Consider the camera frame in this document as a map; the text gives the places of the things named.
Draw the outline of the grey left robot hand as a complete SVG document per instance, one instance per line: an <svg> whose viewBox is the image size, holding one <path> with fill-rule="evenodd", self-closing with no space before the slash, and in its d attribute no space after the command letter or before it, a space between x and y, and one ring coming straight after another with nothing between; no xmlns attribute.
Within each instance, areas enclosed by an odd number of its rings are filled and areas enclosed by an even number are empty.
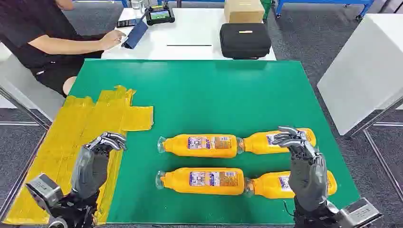
<svg viewBox="0 0 403 228"><path fill-rule="evenodd" d="M112 150L126 150L126 137L119 133L104 132L81 146L72 177L72 191L87 199L97 193L106 182L109 155Z"/></svg>

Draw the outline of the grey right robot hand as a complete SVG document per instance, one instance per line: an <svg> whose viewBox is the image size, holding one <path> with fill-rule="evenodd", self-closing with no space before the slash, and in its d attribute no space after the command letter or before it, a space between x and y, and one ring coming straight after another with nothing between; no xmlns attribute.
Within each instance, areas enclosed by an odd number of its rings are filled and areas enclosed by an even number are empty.
<svg viewBox="0 0 403 228"><path fill-rule="evenodd" d="M287 148L290 157L288 184L295 194L296 209L312 212L327 203L327 167L325 157L315 148L302 131L279 126L274 145Z"/></svg>

